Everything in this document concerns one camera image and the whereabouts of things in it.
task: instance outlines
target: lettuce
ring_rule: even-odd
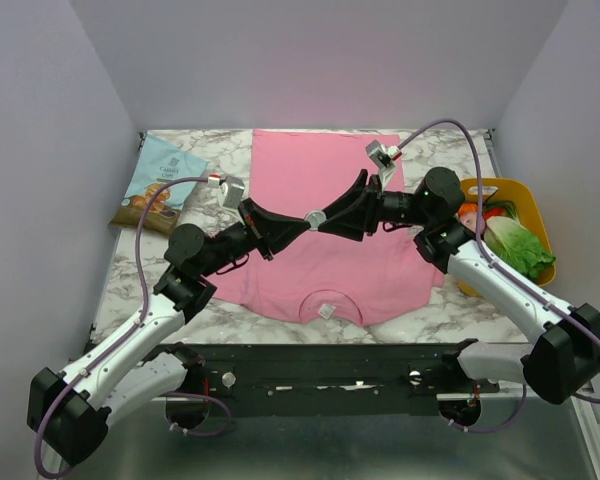
[[[508,217],[487,220],[484,241],[499,258],[531,280],[556,261],[538,237]]]

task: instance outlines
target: yellow bowl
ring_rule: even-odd
[[[477,188],[478,180],[476,178],[467,178],[460,182],[460,188],[464,192],[467,202],[477,202],[478,201],[478,188]],[[510,201],[513,202],[518,211],[518,217],[520,218],[520,223],[529,229],[530,232],[535,234],[540,243],[546,248],[549,252],[551,252],[551,245],[549,244],[549,237],[547,236],[547,230],[544,227],[544,223],[542,222],[542,217],[540,216],[540,210],[538,210],[538,205],[536,204],[535,199],[533,198],[533,194],[531,190],[516,180],[512,180],[510,178],[483,178],[482,185],[484,188],[484,198],[490,196],[489,189],[493,190],[497,188],[496,192],[489,198],[490,201],[499,202],[499,201]],[[538,278],[534,280],[534,282],[540,286],[544,287],[553,281],[556,276],[556,267],[555,264],[551,267],[545,269]],[[462,290],[467,295],[471,295],[474,297],[479,297],[480,294],[476,292],[473,288],[467,285],[464,282],[458,281],[458,286],[460,290]]]

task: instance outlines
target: white wall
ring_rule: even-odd
[[[71,0],[143,128],[493,127],[566,0]]]
[[[0,0],[0,480],[33,478],[29,382],[87,338],[137,134],[66,0]]]
[[[600,0],[569,2],[495,146],[503,173],[540,204],[558,256],[551,289],[600,310]],[[600,395],[600,378],[594,386]]]

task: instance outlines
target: marble surface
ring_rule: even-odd
[[[397,133],[408,130],[355,130],[339,133]],[[150,132],[183,150],[210,161],[208,173],[234,175],[249,185],[251,130],[160,130]],[[481,132],[472,132],[480,154],[483,174],[493,176]],[[466,140],[456,130],[433,130],[415,140],[402,156],[406,191],[412,191],[426,171],[434,166],[453,169],[460,178],[475,176]],[[195,223],[214,233],[234,222],[222,212],[215,191],[198,185],[187,200],[181,222]],[[92,340],[100,342],[124,322],[141,302],[134,262],[135,231],[123,229],[106,280],[103,298],[94,323]],[[153,285],[165,269],[162,255],[166,238],[146,232],[142,238],[142,260],[147,281]],[[506,317],[480,298],[467,297],[453,278],[445,277],[435,287],[429,305],[386,323],[367,328],[346,320],[317,319],[292,324],[262,317],[246,308],[213,299],[206,310],[167,341],[192,343],[411,343],[458,342],[479,338],[489,342],[524,341]]]

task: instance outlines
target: snack bag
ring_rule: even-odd
[[[169,142],[147,135],[127,193],[110,224],[137,227],[149,199],[162,185],[184,177],[199,177],[208,163]],[[151,205],[144,228],[170,235],[196,183],[180,183],[163,190]]]

